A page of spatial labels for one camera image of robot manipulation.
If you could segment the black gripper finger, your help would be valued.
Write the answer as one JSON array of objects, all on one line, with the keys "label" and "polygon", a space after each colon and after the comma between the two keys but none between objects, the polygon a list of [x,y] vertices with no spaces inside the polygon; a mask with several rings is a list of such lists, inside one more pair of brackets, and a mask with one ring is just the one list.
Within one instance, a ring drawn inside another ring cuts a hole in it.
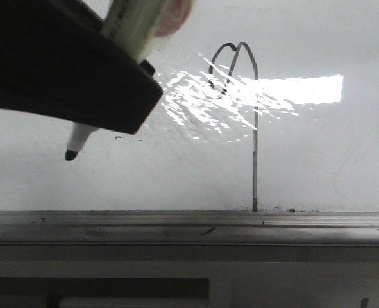
[{"label": "black gripper finger", "polygon": [[0,1],[0,108],[134,134],[162,96],[81,1]]}]

